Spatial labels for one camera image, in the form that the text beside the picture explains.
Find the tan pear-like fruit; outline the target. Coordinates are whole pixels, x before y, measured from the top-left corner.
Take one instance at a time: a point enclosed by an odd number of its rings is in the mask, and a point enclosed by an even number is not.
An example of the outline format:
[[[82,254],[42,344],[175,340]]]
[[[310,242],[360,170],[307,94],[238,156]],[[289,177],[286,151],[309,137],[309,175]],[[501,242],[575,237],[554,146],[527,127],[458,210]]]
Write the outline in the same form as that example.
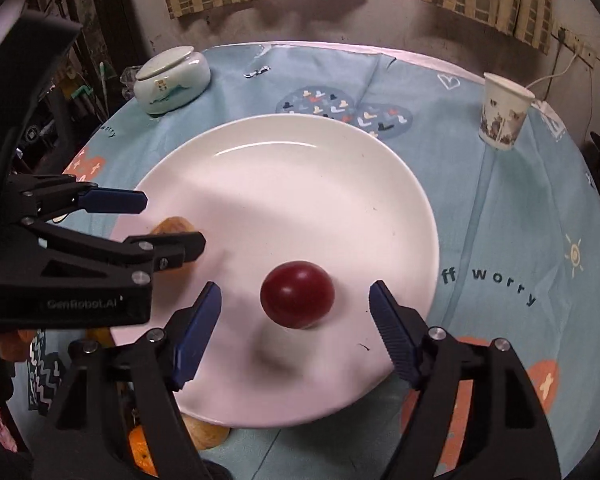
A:
[[[196,228],[186,218],[180,216],[173,216],[162,220],[150,231],[150,234],[174,234],[195,231]],[[164,271],[164,274],[173,276],[184,276],[186,274],[189,274],[190,272],[193,272],[195,268],[196,263],[191,261],[184,263],[180,268]]]

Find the white ceramic lidded jar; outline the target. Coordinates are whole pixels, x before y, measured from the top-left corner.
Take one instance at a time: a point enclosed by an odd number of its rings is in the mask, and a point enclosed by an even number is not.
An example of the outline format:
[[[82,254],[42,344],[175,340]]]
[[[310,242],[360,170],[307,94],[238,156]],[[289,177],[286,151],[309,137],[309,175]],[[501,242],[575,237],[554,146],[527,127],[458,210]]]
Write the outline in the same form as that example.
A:
[[[150,116],[166,114],[201,96],[211,82],[206,57],[191,46],[155,55],[135,75],[134,96]]]

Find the orange tangerine upper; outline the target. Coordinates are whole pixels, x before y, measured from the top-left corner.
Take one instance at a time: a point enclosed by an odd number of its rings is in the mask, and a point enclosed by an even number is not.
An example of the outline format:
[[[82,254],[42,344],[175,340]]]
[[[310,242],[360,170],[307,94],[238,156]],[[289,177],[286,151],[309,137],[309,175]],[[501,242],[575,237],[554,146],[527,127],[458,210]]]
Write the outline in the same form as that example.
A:
[[[129,433],[128,440],[135,465],[145,474],[157,478],[158,474],[150,456],[143,427],[140,425],[134,427]]]

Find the red plum bottom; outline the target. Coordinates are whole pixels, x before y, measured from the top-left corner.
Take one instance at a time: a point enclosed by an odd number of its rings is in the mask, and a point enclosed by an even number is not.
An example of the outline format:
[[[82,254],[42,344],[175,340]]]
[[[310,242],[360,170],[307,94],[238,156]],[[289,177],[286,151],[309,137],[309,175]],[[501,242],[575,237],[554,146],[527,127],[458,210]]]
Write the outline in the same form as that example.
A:
[[[260,288],[260,303],[276,324],[303,330],[329,314],[335,286],[320,266],[309,261],[289,261],[276,266]]]

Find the white round plate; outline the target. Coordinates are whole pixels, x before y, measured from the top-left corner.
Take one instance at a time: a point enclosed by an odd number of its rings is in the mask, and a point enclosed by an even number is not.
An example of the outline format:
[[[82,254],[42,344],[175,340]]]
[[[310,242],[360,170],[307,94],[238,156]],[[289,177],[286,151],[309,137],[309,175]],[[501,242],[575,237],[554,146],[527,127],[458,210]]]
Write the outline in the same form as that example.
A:
[[[120,217],[123,240],[179,216],[204,234],[189,268],[156,277],[151,326],[190,306],[215,282],[222,312],[181,411],[232,428],[312,422],[377,387],[392,364],[368,310],[383,281],[427,313],[439,271],[434,214],[393,151],[343,122],[266,115],[230,122],[166,156],[138,186],[147,208]],[[262,310],[260,287],[281,263],[304,260],[335,285],[332,310],[288,330]]]

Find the light blue patterned tablecloth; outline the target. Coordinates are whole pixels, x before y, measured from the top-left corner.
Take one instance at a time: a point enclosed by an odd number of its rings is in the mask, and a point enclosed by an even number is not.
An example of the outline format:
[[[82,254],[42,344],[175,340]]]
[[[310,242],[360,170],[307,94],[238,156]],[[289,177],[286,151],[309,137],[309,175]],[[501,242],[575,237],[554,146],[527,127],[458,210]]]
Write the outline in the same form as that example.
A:
[[[248,116],[350,120],[410,166],[438,224],[440,271],[428,320],[471,342],[508,339],[547,412],[569,474],[600,431],[600,194],[549,108],[532,108],[514,147],[478,136],[483,83],[420,54],[338,44],[209,49],[209,89],[158,118],[126,103],[90,140],[40,168],[132,188],[164,156]]]

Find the white wall power strip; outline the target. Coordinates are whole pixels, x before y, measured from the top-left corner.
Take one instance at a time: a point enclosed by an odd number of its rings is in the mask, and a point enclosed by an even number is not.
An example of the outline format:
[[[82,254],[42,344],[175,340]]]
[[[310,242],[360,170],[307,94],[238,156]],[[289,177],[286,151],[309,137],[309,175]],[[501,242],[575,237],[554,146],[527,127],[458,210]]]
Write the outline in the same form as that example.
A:
[[[578,35],[564,25],[555,24],[552,36],[573,53],[577,53],[588,67],[594,68],[600,63],[600,35]]]

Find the patterned paper cup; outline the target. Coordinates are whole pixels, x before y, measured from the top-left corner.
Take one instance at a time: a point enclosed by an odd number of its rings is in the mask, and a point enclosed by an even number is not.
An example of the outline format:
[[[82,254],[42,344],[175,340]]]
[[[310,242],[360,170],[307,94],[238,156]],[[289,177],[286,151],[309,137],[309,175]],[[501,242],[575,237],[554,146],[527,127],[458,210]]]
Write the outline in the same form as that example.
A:
[[[484,73],[483,78],[479,136],[492,148],[509,151],[520,135],[535,95],[521,84],[497,74]]]

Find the striped beige round fruit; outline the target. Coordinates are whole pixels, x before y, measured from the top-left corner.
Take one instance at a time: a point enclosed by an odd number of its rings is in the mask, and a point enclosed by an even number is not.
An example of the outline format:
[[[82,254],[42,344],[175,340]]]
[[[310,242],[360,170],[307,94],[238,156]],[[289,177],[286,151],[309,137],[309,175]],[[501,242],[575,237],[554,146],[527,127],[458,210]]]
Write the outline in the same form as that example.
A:
[[[223,444],[230,435],[230,428],[210,424],[183,414],[183,422],[198,451],[211,450]]]

